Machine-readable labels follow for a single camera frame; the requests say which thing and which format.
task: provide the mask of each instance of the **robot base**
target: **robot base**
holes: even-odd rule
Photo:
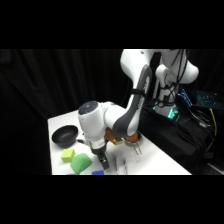
[[[155,112],[157,114],[160,114],[160,115],[167,117],[171,120],[177,121],[179,119],[179,112],[177,110],[176,105],[167,106],[167,107],[163,107],[163,108],[161,108],[159,106],[155,106],[153,109],[155,110]]]

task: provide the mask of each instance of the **green light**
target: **green light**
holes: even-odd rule
[[[168,115],[168,118],[170,118],[170,119],[173,119],[173,117],[171,117],[172,112],[173,112],[173,109],[170,110],[170,113]]]

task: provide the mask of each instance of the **black bowl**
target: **black bowl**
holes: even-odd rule
[[[79,130],[76,126],[62,127],[52,135],[52,141],[61,148],[69,148],[75,143],[78,132]]]

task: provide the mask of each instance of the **yellow sponge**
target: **yellow sponge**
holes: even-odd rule
[[[64,163],[71,163],[75,157],[74,149],[65,149],[61,156],[61,159]]]

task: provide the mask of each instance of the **blue block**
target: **blue block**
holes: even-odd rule
[[[96,172],[93,172],[92,175],[93,175],[93,176],[104,176],[104,172],[103,172],[103,170],[101,170],[101,171],[96,171]]]

